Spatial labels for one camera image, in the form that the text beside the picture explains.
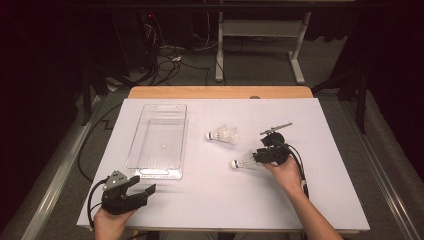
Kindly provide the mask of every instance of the transparent plastic container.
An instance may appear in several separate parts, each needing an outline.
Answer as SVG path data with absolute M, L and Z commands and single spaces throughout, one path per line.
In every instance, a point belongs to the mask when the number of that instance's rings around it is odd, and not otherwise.
M 127 168 L 141 178 L 180 179 L 187 106 L 146 104 L 128 154 Z

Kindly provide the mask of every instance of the human hand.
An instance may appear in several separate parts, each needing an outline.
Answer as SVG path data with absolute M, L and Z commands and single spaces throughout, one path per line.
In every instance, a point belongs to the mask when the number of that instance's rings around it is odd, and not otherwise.
M 94 215 L 94 229 L 96 240 L 118 240 L 124 233 L 128 219 L 136 210 L 120 215 L 112 215 L 100 208 Z
M 302 190 L 300 186 L 301 178 L 296 160 L 289 155 L 287 161 L 281 165 L 272 163 L 263 164 L 266 169 L 271 171 L 277 183 L 281 188 L 289 193 L 291 191 Z

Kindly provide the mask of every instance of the white shuttlecock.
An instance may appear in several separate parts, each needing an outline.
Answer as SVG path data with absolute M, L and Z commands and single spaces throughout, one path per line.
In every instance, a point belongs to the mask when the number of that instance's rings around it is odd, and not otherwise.
M 215 131 L 206 133 L 206 139 L 217 140 L 235 145 L 238 141 L 237 128 L 227 129 L 227 126 L 224 124 Z
M 247 152 L 241 158 L 231 161 L 231 168 L 249 168 L 258 169 L 260 163 L 256 162 L 253 158 L 252 151 Z

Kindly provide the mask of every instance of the wooden table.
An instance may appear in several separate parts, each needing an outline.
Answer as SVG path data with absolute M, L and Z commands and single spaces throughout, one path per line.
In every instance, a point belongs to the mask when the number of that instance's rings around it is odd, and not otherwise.
M 304 86 L 163 86 L 134 87 L 128 98 L 312 98 Z

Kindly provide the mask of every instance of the white paper sheet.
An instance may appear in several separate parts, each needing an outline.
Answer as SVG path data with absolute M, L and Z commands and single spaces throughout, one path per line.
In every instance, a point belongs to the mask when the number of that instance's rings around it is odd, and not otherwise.
M 129 220 L 129 227 L 191 230 L 281 231 L 302 229 L 285 193 L 266 169 L 231 169 L 230 162 L 263 147 L 259 135 L 279 130 L 300 153 L 310 199 L 338 230 L 369 225 L 317 99 L 126 99 L 94 183 L 117 169 L 127 176 L 127 155 L 144 104 L 187 104 L 188 133 L 180 180 L 142 179 L 128 194 L 153 183 L 157 192 Z M 239 142 L 208 141 L 205 133 L 235 126 Z M 102 191 L 93 196 L 100 202 Z M 88 226 L 85 207 L 78 225 Z

